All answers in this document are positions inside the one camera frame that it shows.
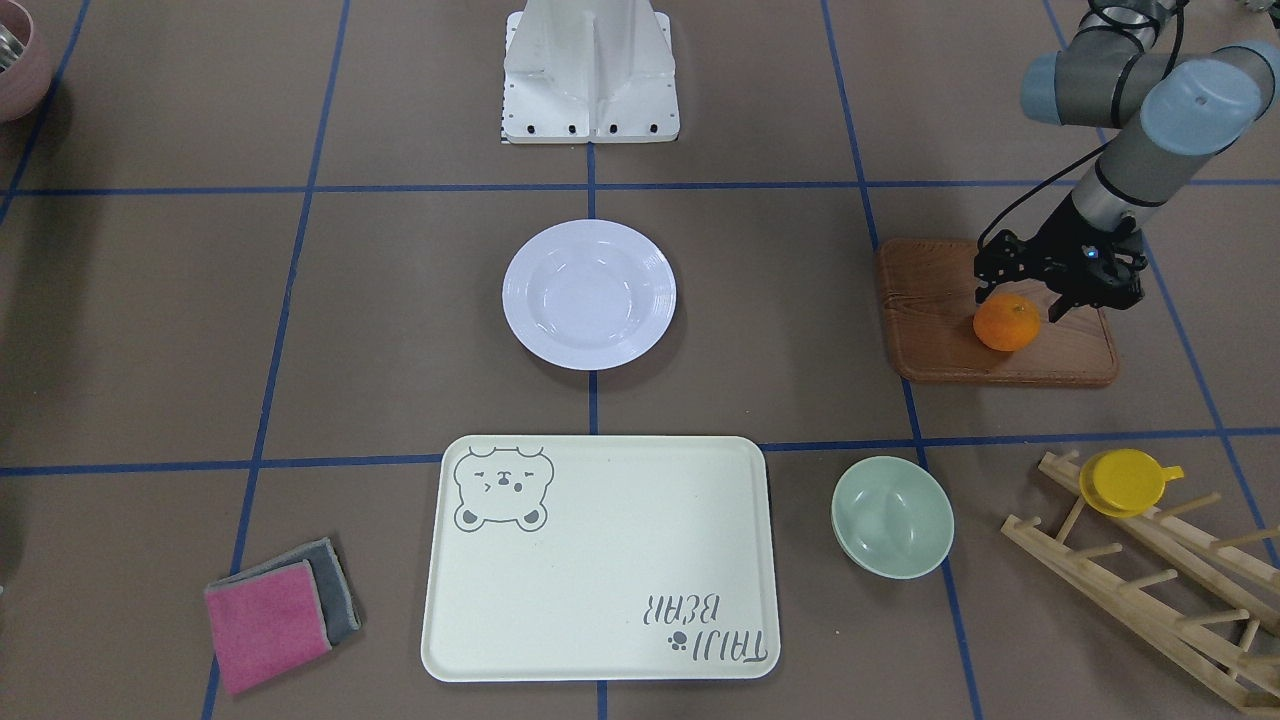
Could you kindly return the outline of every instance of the pink container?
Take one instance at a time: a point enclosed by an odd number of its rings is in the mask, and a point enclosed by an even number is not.
[[[27,46],[18,61],[0,73],[0,123],[6,123],[40,105],[54,79],[54,64],[26,8],[0,0],[0,22]]]

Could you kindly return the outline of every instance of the white rectangular tray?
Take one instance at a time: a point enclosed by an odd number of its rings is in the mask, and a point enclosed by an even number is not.
[[[433,676],[746,679],[780,652],[751,442],[471,436],[445,451],[422,618]]]

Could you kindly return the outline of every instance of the yellow mug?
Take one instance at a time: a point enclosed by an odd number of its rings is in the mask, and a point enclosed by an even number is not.
[[[1133,518],[1160,502],[1165,483],[1181,477],[1181,468],[1164,468],[1140,450],[1108,450],[1080,468],[1080,497],[1103,515]]]

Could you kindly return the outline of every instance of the light green bowl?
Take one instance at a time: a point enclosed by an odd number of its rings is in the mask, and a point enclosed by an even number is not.
[[[942,486],[919,465],[891,456],[845,470],[831,498],[831,527],[854,562],[896,580],[941,565],[955,538]]]

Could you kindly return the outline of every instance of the light blue joint cap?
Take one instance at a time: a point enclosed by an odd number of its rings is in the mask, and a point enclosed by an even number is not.
[[[1032,60],[1023,76],[1023,113],[1037,122],[1062,124],[1057,114],[1057,53],[1048,53]]]
[[[1260,109],[1262,91],[1248,73],[1204,59],[1178,65],[1142,101],[1138,118],[1161,149],[1199,156],[1235,142]]]
[[[1271,90],[1271,104],[1275,105],[1275,99],[1280,95],[1280,47],[1271,45],[1270,42],[1262,42],[1261,40],[1245,40],[1244,42],[1233,42],[1226,47],[1244,47],[1247,50],[1253,50],[1262,59],[1271,65],[1271,81],[1274,87]]]

